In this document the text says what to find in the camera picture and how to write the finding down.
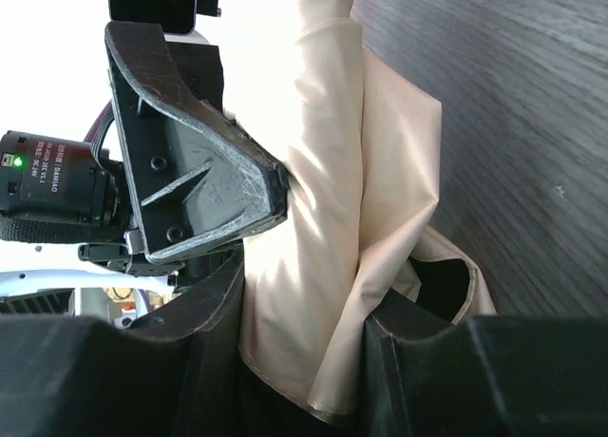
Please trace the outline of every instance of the purple cable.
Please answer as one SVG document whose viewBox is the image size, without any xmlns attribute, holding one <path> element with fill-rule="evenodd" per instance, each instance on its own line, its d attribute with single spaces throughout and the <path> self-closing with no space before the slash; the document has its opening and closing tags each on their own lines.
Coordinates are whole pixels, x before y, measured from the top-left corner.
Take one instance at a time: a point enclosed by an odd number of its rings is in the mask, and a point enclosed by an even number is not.
<svg viewBox="0 0 608 437">
<path fill-rule="evenodd" d="M 99 129 L 99 125 L 102 123 L 102 120 L 107 115 L 108 111 L 110 111 L 111 109 L 112 102 L 107 102 L 104 109 L 102 109 L 102 112 L 100 112 L 99 116 L 97 116 L 97 119 L 95 119 L 93 125 L 86 132 L 85 143 L 90 143 L 91 141 L 93 141 L 95 133 L 97 133 L 97 130 Z"/>
</svg>

